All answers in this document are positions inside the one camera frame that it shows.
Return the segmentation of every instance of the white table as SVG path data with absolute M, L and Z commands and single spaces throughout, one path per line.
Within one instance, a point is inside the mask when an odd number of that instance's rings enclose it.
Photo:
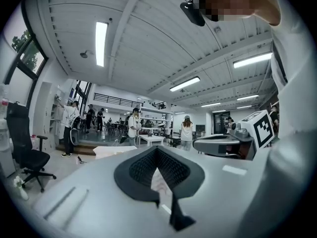
M 96 159 L 101 159 L 134 149 L 137 148 L 135 146 L 98 146 L 93 151 L 96 154 Z
M 141 144 L 141 138 L 144 139 L 145 141 L 147 141 L 148 143 L 148 146 L 152 145 L 152 142 L 155 142 L 155 141 L 160 141 L 160 144 L 163 145 L 163 140 L 165 139 L 165 137 L 159 137 L 159 136 L 152 136 L 152 137 L 149 137 L 147 135 L 139 135 L 139 147 L 140 147 L 140 144 Z

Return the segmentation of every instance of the black railing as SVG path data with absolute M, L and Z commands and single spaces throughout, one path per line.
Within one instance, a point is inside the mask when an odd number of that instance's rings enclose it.
M 154 104 L 153 107 L 156 107 L 157 109 L 166 109 L 166 102 Z
M 94 94 L 94 101 L 102 101 L 102 102 L 107 102 L 111 104 L 117 104 L 117 105 L 122 105 L 122 106 L 127 106 L 127 107 L 139 107 L 140 104 L 143 106 L 143 103 L 136 102 L 136 101 L 129 101 L 109 95 L 104 95 L 100 93 L 95 93 Z

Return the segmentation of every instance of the white ceiling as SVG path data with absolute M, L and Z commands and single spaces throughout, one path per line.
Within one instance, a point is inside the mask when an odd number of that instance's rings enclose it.
M 55 53 L 71 77 L 115 86 L 145 96 L 196 108 L 217 100 L 232 108 L 235 98 L 261 92 L 260 104 L 275 90 L 267 61 L 239 69 L 233 62 L 271 50 L 270 27 L 250 17 L 231 22 L 188 20 L 179 5 L 186 0 L 47 0 L 45 23 L 56 38 Z M 108 22 L 105 67 L 96 66 L 96 21 Z M 199 76 L 201 82 L 170 92 L 173 84 Z

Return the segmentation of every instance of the door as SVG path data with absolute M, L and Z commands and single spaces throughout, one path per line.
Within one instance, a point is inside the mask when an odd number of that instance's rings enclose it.
M 230 112 L 215 113 L 213 115 L 214 134 L 224 134 L 227 132 L 225 126 L 228 125 Z

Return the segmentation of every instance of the ceiling light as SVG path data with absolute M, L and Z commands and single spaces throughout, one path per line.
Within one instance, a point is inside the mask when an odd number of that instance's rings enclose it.
M 212 103 L 212 104 L 208 104 L 208 105 L 202 105 L 202 108 L 204 107 L 209 107 L 209 106 L 215 106 L 215 105 L 220 105 L 221 103 L 218 102 L 218 103 Z
M 271 57 L 272 57 L 272 52 L 269 52 L 269 53 L 266 53 L 266 54 L 262 54 L 262 55 L 259 55 L 259 56 L 256 56 L 256 57 L 244 59 L 244 60 L 241 60 L 241 61 L 235 61 L 233 63 L 233 67 L 236 69 L 236 68 L 239 68 L 239 67 L 242 67 L 242 66 L 246 66 L 246 65 L 249 65 L 249 64 L 252 64 L 252 63 L 265 61 L 265 60 L 270 60 Z
M 250 107 L 252 107 L 252 105 L 244 106 L 244 107 L 237 107 L 237 109 L 246 109 L 246 108 L 250 108 Z
M 105 42 L 108 24 L 96 23 L 96 63 L 99 66 L 104 66 L 105 61 Z
M 213 111 L 213 113 L 220 113 L 220 112 L 225 112 L 225 110 Z
M 178 84 L 178 85 L 176 85 L 176 86 L 173 86 L 172 88 L 170 88 L 170 91 L 171 92 L 175 92 L 175 91 L 177 91 L 177 90 L 179 90 L 179 89 L 182 89 L 182 88 L 184 88 L 184 87 L 186 87 L 186 86 L 189 86 L 189 85 L 191 85 L 191 84 L 194 84 L 194 83 L 197 83 L 197 82 L 199 82 L 200 81 L 200 78 L 199 77 L 193 77 L 193 78 L 191 78 L 191 79 L 189 79 L 189 80 L 187 80 L 187 81 L 185 81 L 185 82 L 183 82 L 183 83 L 180 83 L 180 84 Z
M 245 99 L 250 99 L 250 98 L 256 98 L 257 96 L 259 96 L 259 95 L 256 94 L 256 95 L 251 95 L 251 96 L 247 96 L 247 97 L 242 97 L 242 98 L 238 98 L 237 101 L 241 101 L 241 100 L 245 100 Z

